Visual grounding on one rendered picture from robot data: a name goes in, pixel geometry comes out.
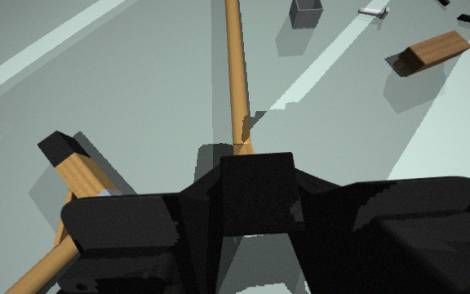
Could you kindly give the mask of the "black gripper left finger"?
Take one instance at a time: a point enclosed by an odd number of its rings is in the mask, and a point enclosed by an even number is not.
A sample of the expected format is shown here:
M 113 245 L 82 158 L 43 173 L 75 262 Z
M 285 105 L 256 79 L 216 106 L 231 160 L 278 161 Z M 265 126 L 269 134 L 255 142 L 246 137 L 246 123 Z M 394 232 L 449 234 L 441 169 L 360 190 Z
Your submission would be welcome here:
M 78 198 L 60 215 L 80 254 L 89 248 L 170 246 L 188 294 L 215 294 L 224 237 L 220 164 L 179 193 Z

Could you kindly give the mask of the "dark grey box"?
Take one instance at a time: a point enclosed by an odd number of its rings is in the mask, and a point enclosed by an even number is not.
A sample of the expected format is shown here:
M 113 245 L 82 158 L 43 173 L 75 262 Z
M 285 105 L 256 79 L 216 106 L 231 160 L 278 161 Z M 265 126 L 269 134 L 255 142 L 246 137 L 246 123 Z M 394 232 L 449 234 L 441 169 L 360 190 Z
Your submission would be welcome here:
M 292 29 L 315 28 L 323 10 L 321 0 L 293 0 L 289 12 Z

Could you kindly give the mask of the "brown wooden block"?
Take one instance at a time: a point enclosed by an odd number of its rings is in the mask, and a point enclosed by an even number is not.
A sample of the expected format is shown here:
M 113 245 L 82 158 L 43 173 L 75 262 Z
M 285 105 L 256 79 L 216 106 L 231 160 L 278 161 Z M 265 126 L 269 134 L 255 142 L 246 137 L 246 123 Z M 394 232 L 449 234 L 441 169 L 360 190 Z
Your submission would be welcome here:
M 405 49 L 394 62 L 407 77 L 459 56 L 470 48 L 470 43 L 455 31 L 418 42 Z

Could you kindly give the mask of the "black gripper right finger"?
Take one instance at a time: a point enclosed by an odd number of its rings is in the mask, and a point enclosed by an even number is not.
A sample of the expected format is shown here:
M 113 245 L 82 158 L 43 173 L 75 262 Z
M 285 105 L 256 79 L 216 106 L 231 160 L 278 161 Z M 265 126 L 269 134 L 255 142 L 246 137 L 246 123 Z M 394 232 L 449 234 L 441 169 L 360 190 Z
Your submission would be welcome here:
M 342 187 L 295 171 L 305 230 L 288 236 L 311 294 L 346 294 L 373 217 L 470 212 L 470 177 L 358 181 Z

